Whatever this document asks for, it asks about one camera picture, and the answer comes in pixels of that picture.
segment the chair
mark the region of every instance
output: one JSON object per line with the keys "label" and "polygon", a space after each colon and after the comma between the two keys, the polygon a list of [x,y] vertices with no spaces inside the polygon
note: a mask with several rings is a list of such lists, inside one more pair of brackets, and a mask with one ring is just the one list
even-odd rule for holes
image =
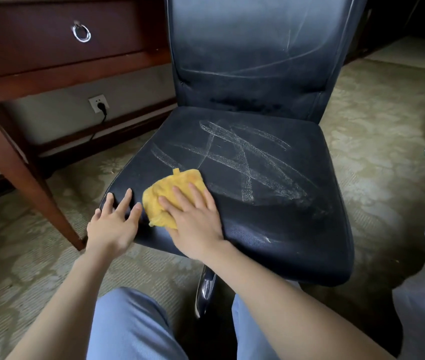
{"label": "chair", "polygon": [[[165,2],[178,108],[107,191],[141,200],[197,168],[242,252],[286,279],[344,283],[353,241],[318,123],[366,0]],[[137,243],[181,255],[143,219]],[[198,316],[214,282],[205,268]]]}

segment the wooden desk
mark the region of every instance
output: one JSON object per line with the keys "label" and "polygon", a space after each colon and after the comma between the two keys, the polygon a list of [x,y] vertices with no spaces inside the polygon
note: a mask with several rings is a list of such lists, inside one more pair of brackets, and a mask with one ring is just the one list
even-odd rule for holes
{"label": "wooden desk", "polygon": [[[77,37],[71,29],[75,24]],[[90,40],[80,41],[88,38],[88,31]],[[29,143],[1,102],[169,62],[164,0],[0,4],[0,172],[78,250],[85,242],[45,182],[54,168],[44,159],[51,162],[54,156],[39,157],[44,146]],[[53,143],[60,146],[173,103],[164,101]],[[154,129],[167,115],[129,131],[138,135]]]}

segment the chair seat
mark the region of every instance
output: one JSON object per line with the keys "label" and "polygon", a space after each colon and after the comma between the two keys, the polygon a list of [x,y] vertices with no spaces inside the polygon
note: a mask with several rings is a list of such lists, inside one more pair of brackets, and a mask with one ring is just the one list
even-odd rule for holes
{"label": "chair seat", "polygon": [[[333,286],[349,278],[351,230],[317,124],[178,107],[108,192],[120,201],[131,188],[133,200],[141,200],[173,168],[200,170],[224,236],[249,257],[300,282]],[[164,228],[148,226],[145,214],[136,242],[181,255]]]}

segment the person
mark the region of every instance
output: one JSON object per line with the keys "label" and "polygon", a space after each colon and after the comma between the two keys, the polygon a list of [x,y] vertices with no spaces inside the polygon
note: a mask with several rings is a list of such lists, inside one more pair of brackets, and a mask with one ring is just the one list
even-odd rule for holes
{"label": "person", "polygon": [[[192,184],[189,189],[194,202],[173,188],[180,208],[159,198],[177,223],[177,230],[167,230],[182,253],[209,266],[236,292],[233,323],[238,359],[393,358],[299,286],[224,240],[211,194],[207,190],[201,194]],[[126,252],[137,233],[141,204],[135,204],[125,219],[131,198],[128,189],[114,211],[114,197],[108,193],[102,211],[97,209],[88,224],[85,253],[8,360],[187,358],[164,309],[149,296],[119,288],[96,302],[108,267]]]}

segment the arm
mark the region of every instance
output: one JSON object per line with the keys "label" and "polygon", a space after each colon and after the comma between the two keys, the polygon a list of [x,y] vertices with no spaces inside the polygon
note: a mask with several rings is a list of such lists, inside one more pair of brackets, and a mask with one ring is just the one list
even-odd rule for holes
{"label": "arm", "polygon": [[249,259],[222,236],[214,199],[189,186],[194,205],[175,187],[182,211],[161,205],[178,230],[168,229],[184,254],[201,260],[244,301],[272,348],[283,359],[391,359],[351,323],[284,279]]}
{"label": "arm", "polygon": [[132,191],[113,212],[114,198],[107,195],[88,224],[88,244],[61,284],[7,360],[83,359],[89,344],[92,317],[99,287],[111,262],[125,253],[137,233],[141,205],[136,204],[127,220],[125,211]]}

